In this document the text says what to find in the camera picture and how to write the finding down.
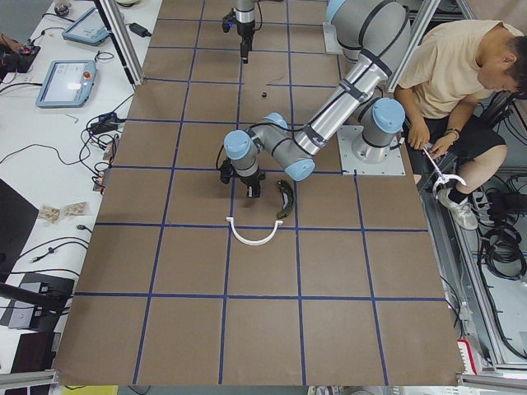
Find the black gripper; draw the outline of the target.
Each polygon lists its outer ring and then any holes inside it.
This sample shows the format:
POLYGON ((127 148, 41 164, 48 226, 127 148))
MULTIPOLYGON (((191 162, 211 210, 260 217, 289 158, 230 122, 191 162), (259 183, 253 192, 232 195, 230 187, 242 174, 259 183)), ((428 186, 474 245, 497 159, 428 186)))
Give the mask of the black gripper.
POLYGON ((246 197, 247 198, 259 198, 261 194, 260 181, 266 178, 266 174, 257 170, 251 176, 242 176, 240 174, 237 177, 246 186, 246 197))
POLYGON ((247 63, 249 61, 249 53, 252 51, 254 21, 238 22, 238 35, 241 37, 240 58, 242 63, 247 63))

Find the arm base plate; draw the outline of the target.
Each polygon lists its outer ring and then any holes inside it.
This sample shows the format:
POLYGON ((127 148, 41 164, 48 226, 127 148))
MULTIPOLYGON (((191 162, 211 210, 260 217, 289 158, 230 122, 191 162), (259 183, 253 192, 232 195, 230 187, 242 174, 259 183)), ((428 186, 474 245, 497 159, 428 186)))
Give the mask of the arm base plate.
POLYGON ((391 135, 387 146, 373 147, 363 140, 362 126, 342 126, 337 131, 343 175, 405 176, 399 139, 391 135))
POLYGON ((322 25, 324 36, 324 47, 326 54, 341 55, 343 53, 342 47, 337 40, 337 31, 335 26, 329 22, 324 22, 322 25))

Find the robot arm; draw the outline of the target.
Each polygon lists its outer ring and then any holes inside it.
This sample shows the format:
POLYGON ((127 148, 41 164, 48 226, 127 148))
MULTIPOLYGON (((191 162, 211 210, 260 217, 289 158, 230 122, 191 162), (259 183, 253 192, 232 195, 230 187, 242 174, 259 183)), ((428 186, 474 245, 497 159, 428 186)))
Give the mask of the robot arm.
POLYGON ((255 27, 254 6, 258 5, 259 12, 261 8, 259 1, 240 0, 222 19, 222 29, 228 33, 232 26, 236 27, 237 34, 241 37, 240 58, 243 64, 249 62, 249 53, 252 50, 254 33, 260 29, 255 27))
POLYGON ((373 103, 371 99, 407 51, 411 35, 408 9, 396 1, 331 1, 326 19, 335 28, 338 44, 352 66, 310 121, 293 132, 280 114, 271 113, 224 138, 226 159, 219 169, 220 180, 228 184, 233 178, 240 179, 249 198, 260 195, 264 173, 257 156, 262 151, 291 179, 302 181, 315 169, 314 156, 358 110, 366 111, 368 124, 363 134, 369 146, 377 146, 377 137, 389 142, 403 126, 405 113, 399 102, 373 103))

